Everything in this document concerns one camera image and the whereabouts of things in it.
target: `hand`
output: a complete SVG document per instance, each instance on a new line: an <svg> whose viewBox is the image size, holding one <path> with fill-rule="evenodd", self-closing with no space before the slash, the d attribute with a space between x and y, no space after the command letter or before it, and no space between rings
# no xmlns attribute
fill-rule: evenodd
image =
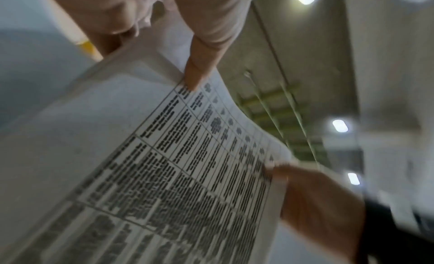
<svg viewBox="0 0 434 264"><path fill-rule="evenodd" d="M365 220L362 199L320 171L282 165L267 174L288 182L280 213L285 224L327 251L355 259Z"/></svg>

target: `sheet of paper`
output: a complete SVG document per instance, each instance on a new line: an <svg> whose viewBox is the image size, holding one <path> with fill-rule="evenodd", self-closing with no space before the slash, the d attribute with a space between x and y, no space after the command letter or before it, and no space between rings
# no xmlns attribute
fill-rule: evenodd
<svg viewBox="0 0 434 264"><path fill-rule="evenodd" d="M292 155L217 71L185 88L190 38L168 15L0 139L0 260L266 261L285 187L262 168Z"/></svg>

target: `paper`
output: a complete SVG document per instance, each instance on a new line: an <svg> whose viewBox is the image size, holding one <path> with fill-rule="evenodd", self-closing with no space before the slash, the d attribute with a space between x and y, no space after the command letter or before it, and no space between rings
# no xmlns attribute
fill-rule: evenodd
<svg viewBox="0 0 434 264"><path fill-rule="evenodd" d="M186 89L173 64L188 40L178 53L169 39L157 47L171 62L137 42L0 140L15 178L2 174L4 195L20 197L0 202L2 224L26 231L5 263L266 261L285 187L262 168L290 161L289 149L237 108L217 71Z"/></svg>

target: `ceiling track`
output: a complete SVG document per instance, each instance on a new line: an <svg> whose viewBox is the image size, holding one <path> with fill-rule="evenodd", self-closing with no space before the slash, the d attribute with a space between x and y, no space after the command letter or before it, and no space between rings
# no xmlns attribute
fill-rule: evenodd
<svg viewBox="0 0 434 264"><path fill-rule="evenodd" d="M288 100L289 105L291 106L292 111L294 112L294 115L295 115L295 117L297 119L297 122L298 122L298 124L299 124L299 126L300 126L300 128L301 128L301 130L303 132L303 135L304 135L304 137L306 139L306 142L307 142L307 144L309 146L310 152L312 153L312 156L313 156L315 162L318 163L318 159L317 159L317 156L316 156L316 151L315 151L315 149L314 149L314 147L313 147L313 145L311 143L311 140L309 139L309 136L307 135L306 129L305 129L304 124L303 124L302 116L301 116L300 112L297 109L296 100L295 100L293 94L289 90L287 90L287 86L289 86L289 84L290 84L289 80L288 80L288 78L287 78L287 76L285 74L285 71L283 70L282 64L280 63L280 60L279 60L279 58L277 56L277 53L276 53L276 50L275 50L273 44L271 43L271 39L270 39L270 36L269 36L269 34L268 34L268 32L267 32L267 30L265 28L264 22L262 21L262 18L259 15L258 9L256 8L256 5L255 5L255 3L253 1L251 3L251 7L252 7L252 10L253 10L253 13L255 14L256 20L259 23L259 27L262 30L262 33L264 34L265 40L266 40L266 42L268 44L268 47L271 50L273 58L276 61L277 67L279 68L279 71L280 71L280 74L282 75L283 80L285 82L285 84L283 84L283 83L280 84L281 87L282 87L282 90L283 90L283 92L285 94L285 97ZM273 121L275 127L278 129L280 135L283 136L283 133L278 128L278 122L277 122L277 120L275 120L272 117L270 111L268 111L267 109L265 109L265 111L269 114L271 120Z"/></svg>

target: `white paper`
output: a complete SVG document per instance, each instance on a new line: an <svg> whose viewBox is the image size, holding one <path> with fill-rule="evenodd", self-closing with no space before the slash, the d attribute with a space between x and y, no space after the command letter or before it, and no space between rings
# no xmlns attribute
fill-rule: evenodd
<svg viewBox="0 0 434 264"><path fill-rule="evenodd" d="M214 71L182 84L191 31L176 14L0 140L6 263L264 263L289 149Z"/></svg>

